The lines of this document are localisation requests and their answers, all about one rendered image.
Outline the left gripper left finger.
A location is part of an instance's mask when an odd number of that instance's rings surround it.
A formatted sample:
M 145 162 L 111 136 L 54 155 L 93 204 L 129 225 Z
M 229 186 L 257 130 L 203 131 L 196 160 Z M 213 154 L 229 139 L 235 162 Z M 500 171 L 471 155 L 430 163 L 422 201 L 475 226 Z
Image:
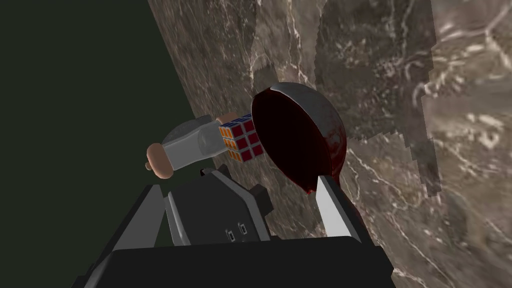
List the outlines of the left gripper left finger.
M 164 212 L 161 187 L 157 184 L 147 185 L 108 241 L 104 251 L 152 248 Z

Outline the dark grey angular box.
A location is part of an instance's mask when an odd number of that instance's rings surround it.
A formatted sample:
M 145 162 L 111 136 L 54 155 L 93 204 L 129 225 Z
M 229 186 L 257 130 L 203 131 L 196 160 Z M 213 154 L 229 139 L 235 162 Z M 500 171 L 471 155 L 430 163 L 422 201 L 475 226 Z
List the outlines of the dark grey angular box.
M 274 209 L 267 188 L 260 184 L 244 188 L 224 164 L 200 174 L 164 199 L 174 246 L 273 239 L 265 219 Z

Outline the dark red bowl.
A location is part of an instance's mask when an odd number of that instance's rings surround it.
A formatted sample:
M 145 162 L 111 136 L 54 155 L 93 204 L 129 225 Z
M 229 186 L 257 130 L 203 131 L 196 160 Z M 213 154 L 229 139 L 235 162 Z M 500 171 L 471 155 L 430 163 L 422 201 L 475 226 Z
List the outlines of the dark red bowl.
M 318 176 L 340 184 L 347 136 L 324 95 L 304 84 L 279 82 L 253 97 L 251 115 L 267 155 L 307 194 L 317 190 Z

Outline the colourful puzzle cube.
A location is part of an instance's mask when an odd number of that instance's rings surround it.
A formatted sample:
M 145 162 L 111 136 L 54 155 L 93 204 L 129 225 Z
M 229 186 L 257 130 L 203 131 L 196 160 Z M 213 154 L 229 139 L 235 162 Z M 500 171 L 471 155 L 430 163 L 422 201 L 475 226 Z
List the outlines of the colourful puzzle cube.
M 265 153 L 249 113 L 219 126 L 231 159 L 248 162 Z

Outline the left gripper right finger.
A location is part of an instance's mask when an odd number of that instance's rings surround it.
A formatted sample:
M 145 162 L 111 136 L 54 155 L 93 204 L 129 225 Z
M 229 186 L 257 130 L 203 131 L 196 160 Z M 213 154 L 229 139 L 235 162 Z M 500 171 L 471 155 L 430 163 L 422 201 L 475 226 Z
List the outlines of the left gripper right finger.
M 331 176 L 318 177 L 315 199 L 328 237 L 350 236 L 373 245 L 359 211 Z

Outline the clear bottle with cork stopper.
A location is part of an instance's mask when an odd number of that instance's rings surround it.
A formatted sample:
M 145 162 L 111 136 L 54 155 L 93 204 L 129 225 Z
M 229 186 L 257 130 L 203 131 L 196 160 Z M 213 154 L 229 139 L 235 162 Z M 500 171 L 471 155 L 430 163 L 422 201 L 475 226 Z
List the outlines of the clear bottle with cork stopper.
M 238 118 L 235 112 L 217 117 L 207 114 L 176 126 L 163 140 L 146 150 L 145 168 L 160 179 L 169 179 L 181 168 L 225 152 L 228 148 L 220 126 Z

